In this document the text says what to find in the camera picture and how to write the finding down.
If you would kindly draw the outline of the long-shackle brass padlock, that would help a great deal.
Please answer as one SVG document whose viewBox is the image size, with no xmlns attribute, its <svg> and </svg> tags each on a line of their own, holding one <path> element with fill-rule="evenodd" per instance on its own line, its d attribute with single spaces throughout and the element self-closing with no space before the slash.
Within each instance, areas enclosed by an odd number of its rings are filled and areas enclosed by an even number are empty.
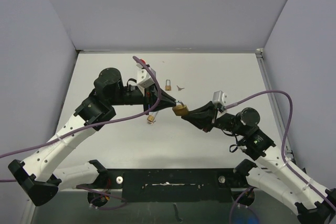
<svg viewBox="0 0 336 224">
<path fill-rule="evenodd" d="M 158 111 L 152 112 L 151 114 L 148 115 L 147 117 L 147 123 L 149 125 L 153 125 L 156 122 L 156 117 L 158 115 Z"/>
<path fill-rule="evenodd" d="M 171 87 L 171 80 L 170 79 L 166 79 L 165 81 L 165 91 L 171 91 L 172 87 Z"/>
</svg>

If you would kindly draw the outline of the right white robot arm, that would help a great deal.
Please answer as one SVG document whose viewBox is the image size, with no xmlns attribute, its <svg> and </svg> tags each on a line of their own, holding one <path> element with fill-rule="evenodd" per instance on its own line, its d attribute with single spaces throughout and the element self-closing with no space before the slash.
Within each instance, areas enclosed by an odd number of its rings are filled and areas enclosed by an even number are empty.
<svg viewBox="0 0 336 224">
<path fill-rule="evenodd" d="M 335 189 L 310 178 L 259 127 L 259 113 L 245 108 L 236 115 L 217 115 L 209 102 L 182 119 L 204 132 L 213 128 L 241 136 L 237 147 L 248 156 L 234 168 L 234 182 L 258 188 L 291 209 L 300 223 L 330 223 L 335 217 Z"/>
</svg>

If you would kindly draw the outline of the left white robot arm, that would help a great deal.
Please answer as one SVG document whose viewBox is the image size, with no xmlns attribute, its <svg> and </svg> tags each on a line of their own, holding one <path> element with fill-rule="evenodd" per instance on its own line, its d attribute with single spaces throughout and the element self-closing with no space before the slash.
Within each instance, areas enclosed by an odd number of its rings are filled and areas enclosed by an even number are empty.
<svg viewBox="0 0 336 224">
<path fill-rule="evenodd" d="M 59 164 L 85 139 L 98 132 L 101 122 L 110 121 L 116 105 L 142 105 L 144 112 L 176 106 L 176 100 L 159 90 L 145 69 L 139 69 L 136 84 L 124 86 L 116 68 L 102 70 L 94 89 L 76 108 L 65 125 L 34 154 L 22 161 L 13 160 L 8 169 L 35 206 L 49 202 L 59 191 L 77 185 L 105 185 L 108 171 L 97 160 L 60 169 Z"/>
</svg>

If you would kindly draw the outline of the wide brass padlock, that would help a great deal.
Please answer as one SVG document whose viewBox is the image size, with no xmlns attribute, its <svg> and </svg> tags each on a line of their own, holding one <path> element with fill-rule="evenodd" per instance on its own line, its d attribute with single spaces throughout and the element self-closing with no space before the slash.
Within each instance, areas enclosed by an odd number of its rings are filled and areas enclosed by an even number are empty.
<svg viewBox="0 0 336 224">
<path fill-rule="evenodd" d="M 176 116 L 186 116 L 189 114 L 188 107 L 179 100 L 175 100 L 176 105 L 172 107 L 172 111 Z"/>
</svg>

